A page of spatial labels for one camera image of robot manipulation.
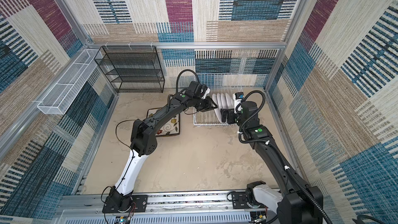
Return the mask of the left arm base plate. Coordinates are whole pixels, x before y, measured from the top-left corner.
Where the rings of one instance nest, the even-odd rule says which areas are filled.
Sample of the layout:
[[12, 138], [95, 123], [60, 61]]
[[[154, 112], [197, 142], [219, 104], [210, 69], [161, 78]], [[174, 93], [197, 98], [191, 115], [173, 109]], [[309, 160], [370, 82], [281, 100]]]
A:
[[102, 213], [143, 213], [146, 210], [148, 195], [114, 195], [105, 200]]

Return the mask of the white round plate one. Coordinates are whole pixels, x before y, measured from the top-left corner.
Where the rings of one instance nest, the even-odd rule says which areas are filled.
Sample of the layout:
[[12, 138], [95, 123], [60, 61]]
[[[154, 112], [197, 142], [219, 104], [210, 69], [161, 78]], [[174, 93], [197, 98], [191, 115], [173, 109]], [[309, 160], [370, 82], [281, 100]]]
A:
[[217, 117], [218, 121], [220, 123], [222, 123], [222, 115], [221, 115], [221, 111], [220, 111], [220, 104], [218, 103], [217, 95], [214, 94], [214, 93], [212, 94], [212, 100], [215, 102], [215, 104], [217, 106], [217, 108], [214, 109], [216, 117]]

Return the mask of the white round plate two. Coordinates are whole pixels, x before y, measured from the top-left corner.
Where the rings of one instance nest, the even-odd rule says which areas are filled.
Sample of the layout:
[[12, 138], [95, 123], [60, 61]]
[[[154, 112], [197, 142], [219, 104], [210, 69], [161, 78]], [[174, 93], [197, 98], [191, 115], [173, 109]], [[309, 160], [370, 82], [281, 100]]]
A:
[[226, 96], [223, 93], [217, 94], [217, 101], [218, 101], [218, 107], [219, 107], [219, 110], [221, 113], [223, 112], [223, 110], [228, 109]]

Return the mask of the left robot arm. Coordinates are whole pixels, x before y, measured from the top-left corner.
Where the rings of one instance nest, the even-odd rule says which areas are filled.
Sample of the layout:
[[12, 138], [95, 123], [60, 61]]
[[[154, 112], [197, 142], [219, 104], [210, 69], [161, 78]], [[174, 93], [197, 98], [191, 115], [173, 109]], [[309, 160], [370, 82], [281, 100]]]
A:
[[196, 81], [189, 87], [168, 96], [167, 104], [153, 116], [133, 123], [130, 154], [123, 172], [104, 201], [102, 213], [129, 213], [133, 207], [132, 193], [144, 162], [157, 148], [157, 133], [160, 129], [190, 107], [198, 112], [212, 111], [218, 105], [209, 96], [210, 89]]

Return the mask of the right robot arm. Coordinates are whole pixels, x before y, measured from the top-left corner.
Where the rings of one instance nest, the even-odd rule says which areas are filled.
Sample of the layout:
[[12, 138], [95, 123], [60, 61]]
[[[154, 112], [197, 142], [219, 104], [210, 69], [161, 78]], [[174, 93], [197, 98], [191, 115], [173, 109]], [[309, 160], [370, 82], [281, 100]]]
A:
[[238, 110], [221, 109], [221, 119], [228, 124], [237, 124], [238, 140], [249, 144], [262, 158], [279, 190], [270, 189], [266, 183], [256, 181], [247, 186], [248, 205], [264, 205], [275, 213], [272, 218], [258, 219], [259, 223], [272, 224], [330, 224], [332, 221], [323, 208], [323, 194], [317, 186], [311, 186], [278, 148], [270, 131], [260, 123], [260, 108], [255, 102], [238, 104]]

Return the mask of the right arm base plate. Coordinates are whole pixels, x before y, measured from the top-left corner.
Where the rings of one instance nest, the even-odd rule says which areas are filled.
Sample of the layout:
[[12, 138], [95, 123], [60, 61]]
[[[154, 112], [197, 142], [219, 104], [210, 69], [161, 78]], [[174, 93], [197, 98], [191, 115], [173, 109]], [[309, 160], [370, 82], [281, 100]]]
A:
[[265, 208], [263, 204], [255, 203], [243, 191], [230, 191], [227, 200], [232, 203], [233, 209], [260, 209]]

